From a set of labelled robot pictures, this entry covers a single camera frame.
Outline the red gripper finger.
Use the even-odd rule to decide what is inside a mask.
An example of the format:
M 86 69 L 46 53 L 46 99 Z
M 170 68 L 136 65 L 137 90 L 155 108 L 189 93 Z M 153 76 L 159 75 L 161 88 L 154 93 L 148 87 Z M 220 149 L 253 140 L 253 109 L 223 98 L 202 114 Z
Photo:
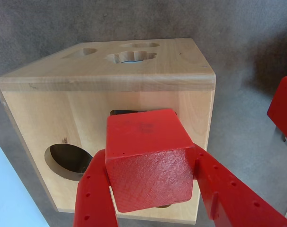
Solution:
M 73 226 L 118 226 L 105 167 L 105 150 L 96 153 L 78 183 Z
M 208 217 L 217 227 L 287 227 L 287 218 L 199 146 L 194 178 Z

